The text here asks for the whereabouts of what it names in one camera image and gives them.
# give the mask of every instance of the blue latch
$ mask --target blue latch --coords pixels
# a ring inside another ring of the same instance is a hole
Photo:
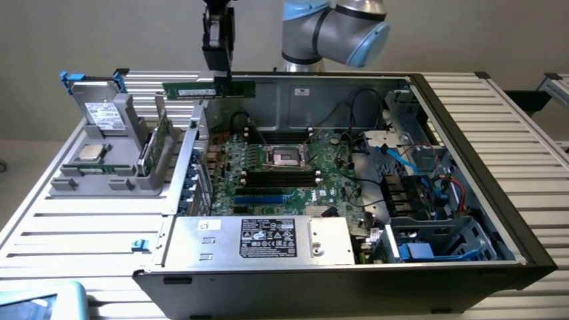
[[[84,73],[74,73],[72,75],[70,75],[68,80],[70,81],[80,81],[86,79],[86,74]]]
[[[71,88],[70,88],[68,72],[67,71],[60,72],[60,81],[63,83],[66,91],[68,92],[68,95],[74,95],[74,93],[71,92]]]
[[[114,74],[114,79],[122,93],[127,93],[127,86],[124,85],[124,79],[119,72]]]
[[[150,240],[139,239],[132,242],[131,250],[132,252],[148,252],[151,249],[148,248]]]

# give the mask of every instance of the gray wall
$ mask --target gray wall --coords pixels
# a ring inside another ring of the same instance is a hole
[[[509,88],[569,71],[568,0],[385,2],[392,38],[368,70],[487,71]],[[0,139],[67,138],[80,114],[62,70],[206,69],[202,11],[202,0],[2,0]],[[235,69],[278,64],[280,14],[280,0],[236,2]]]

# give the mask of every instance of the blue cable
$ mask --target blue cable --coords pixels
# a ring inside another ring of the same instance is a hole
[[[395,152],[393,150],[388,149],[387,151],[388,155],[391,155],[400,163],[403,163],[404,165],[407,165],[411,169],[413,169],[413,171],[419,174],[419,169],[416,167],[416,165],[413,165],[409,161],[407,161],[405,159],[401,158],[401,156],[397,154],[397,152]]]

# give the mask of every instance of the power supply label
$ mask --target power supply label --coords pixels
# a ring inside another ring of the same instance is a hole
[[[239,254],[244,258],[296,257],[295,219],[243,219]]]

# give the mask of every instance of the black cable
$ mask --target black cable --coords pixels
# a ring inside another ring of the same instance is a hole
[[[352,191],[352,193],[349,194],[349,196],[348,196],[348,203],[353,206],[353,207],[356,207],[356,208],[365,208],[365,207],[369,207],[371,205],[375,205],[376,203],[380,203],[380,202],[384,202],[385,201],[385,199],[381,199],[381,200],[377,200],[377,201],[373,201],[372,203],[368,203],[367,205],[357,205],[356,203],[353,203],[352,202],[352,196],[355,195],[355,193],[356,193],[356,191],[357,191],[357,189],[359,189],[360,187],[357,187],[353,191]]]
[[[248,119],[251,118],[250,113],[247,111],[236,111],[234,112],[234,115],[231,115],[230,119],[230,133],[234,134],[234,120],[238,115],[244,115]]]
[[[381,184],[377,181],[351,177],[344,172],[341,172],[340,167],[339,167],[339,157],[340,157],[340,152],[341,152],[343,147],[344,147],[344,145],[339,148],[339,152],[336,153],[336,158],[335,158],[336,170],[339,171],[339,173],[343,175],[344,178],[351,179],[352,181],[369,182],[369,183],[373,183],[375,185],[377,185],[379,187],[381,187]]]
[[[336,106],[335,109],[332,109],[331,113],[328,113],[327,117],[315,125],[315,128],[320,127],[323,125],[324,122],[327,122],[327,120],[332,117],[332,115],[335,114],[336,110],[339,110],[339,107],[341,105],[347,105],[347,107],[349,108],[351,112],[352,112],[352,106],[349,105],[349,103],[347,103],[345,101],[341,101]]]
[[[381,95],[380,95],[380,93],[373,89],[373,88],[364,88],[364,89],[360,89],[357,92],[356,92],[356,94],[355,94],[355,97],[352,98],[352,104],[351,104],[351,115],[349,115],[349,119],[351,119],[351,124],[352,124],[352,127],[356,127],[356,115],[355,115],[355,105],[356,105],[356,99],[357,99],[357,97],[360,96],[360,94],[363,94],[364,92],[371,92],[371,93],[373,93],[375,95],[376,95],[376,97],[377,97],[377,100],[379,100],[379,103],[380,103],[380,113],[379,113],[379,117],[380,117],[380,119],[381,119],[381,115],[384,114],[384,98],[381,98]]]

